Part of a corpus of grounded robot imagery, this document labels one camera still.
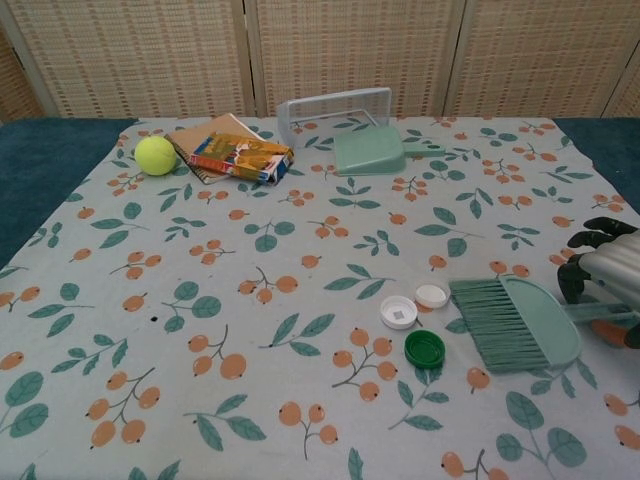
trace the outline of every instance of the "woven screen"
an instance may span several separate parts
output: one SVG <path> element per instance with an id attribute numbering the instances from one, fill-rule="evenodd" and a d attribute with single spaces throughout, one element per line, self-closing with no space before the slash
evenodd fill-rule
<path id="1" fill-rule="evenodd" d="M 137 117 L 253 113 L 233 1 L 7 3 L 62 116 Z"/>
<path id="2" fill-rule="evenodd" d="M 0 120 L 10 122 L 26 117 L 41 117 L 36 100 L 11 45 L 0 29 Z"/>
<path id="3" fill-rule="evenodd" d="M 439 115 L 463 2 L 253 0 L 249 39 L 259 113 L 294 98 L 391 87 L 392 110 Z M 249 8 L 257 15 L 252 19 Z M 260 56 L 256 59 L 256 46 Z M 258 68 L 256 60 L 261 63 Z"/>
<path id="4" fill-rule="evenodd" d="M 636 48 L 605 115 L 608 117 L 640 117 L 640 45 Z"/>
<path id="5" fill-rule="evenodd" d="M 599 117 L 639 35 L 638 0 L 469 0 L 445 114 Z"/>

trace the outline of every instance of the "small book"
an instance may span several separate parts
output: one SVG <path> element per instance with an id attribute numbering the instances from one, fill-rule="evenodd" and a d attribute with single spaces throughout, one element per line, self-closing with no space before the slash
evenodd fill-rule
<path id="1" fill-rule="evenodd" d="M 189 162 L 191 154 L 200 146 L 205 138 L 211 135 L 211 132 L 245 135 L 257 140 L 262 140 L 258 134 L 250 130 L 249 127 L 238 120 L 232 113 L 212 118 L 208 122 L 196 125 L 195 127 L 167 133 L 165 138 L 171 142 L 178 155 L 180 155 L 191 171 L 206 185 L 219 182 L 229 176 L 225 173 L 214 172 L 192 165 Z"/>
<path id="2" fill-rule="evenodd" d="M 293 163 L 293 150 L 253 137 L 214 132 L 191 154 L 189 163 L 275 185 Z"/>

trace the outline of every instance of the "green bottle cap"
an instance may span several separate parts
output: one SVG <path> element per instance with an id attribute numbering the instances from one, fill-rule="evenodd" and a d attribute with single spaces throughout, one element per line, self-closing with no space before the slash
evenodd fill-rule
<path id="1" fill-rule="evenodd" d="M 417 330 L 404 341 L 404 355 L 418 368 L 438 368 L 444 362 L 444 342 L 433 332 Z"/>

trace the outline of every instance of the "yellow tennis ball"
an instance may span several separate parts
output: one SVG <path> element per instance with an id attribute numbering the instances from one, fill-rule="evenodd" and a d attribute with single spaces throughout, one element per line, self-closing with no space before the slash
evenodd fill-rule
<path id="1" fill-rule="evenodd" d="M 176 151 L 164 137 L 152 136 L 140 141 L 134 153 L 140 169 L 149 175 L 164 175 L 176 164 Z"/>

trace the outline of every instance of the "green dustpan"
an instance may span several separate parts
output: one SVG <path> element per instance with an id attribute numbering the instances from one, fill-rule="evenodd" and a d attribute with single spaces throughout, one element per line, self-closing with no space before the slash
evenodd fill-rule
<path id="1" fill-rule="evenodd" d="M 372 127 L 336 135 L 334 152 L 338 175 L 383 175 L 399 173 L 406 156 L 441 157 L 444 149 L 432 143 L 403 143 L 393 127 Z"/>
<path id="2" fill-rule="evenodd" d="M 566 365 L 582 350 L 575 323 L 634 316 L 624 304 L 562 306 L 541 286 L 518 277 L 453 281 L 450 287 L 478 352 L 492 372 Z"/>

